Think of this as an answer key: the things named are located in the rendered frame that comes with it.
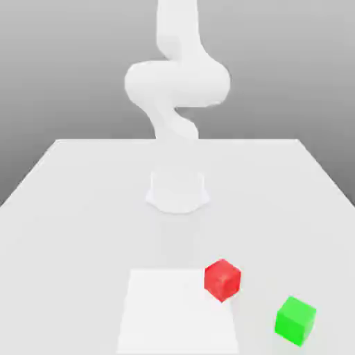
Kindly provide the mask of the small green cube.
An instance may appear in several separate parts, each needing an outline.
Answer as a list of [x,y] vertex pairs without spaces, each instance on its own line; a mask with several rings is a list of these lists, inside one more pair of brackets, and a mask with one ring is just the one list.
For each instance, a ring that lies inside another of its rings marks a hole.
[[277,311],[275,333],[301,347],[313,329],[316,313],[313,306],[289,296]]

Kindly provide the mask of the small red cube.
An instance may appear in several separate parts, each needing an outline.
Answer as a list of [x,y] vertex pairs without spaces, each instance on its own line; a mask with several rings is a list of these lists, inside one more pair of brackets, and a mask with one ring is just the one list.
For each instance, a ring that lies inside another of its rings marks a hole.
[[204,288],[220,302],[239,292],[241,270],[225,259],[219,259],[205,268]]

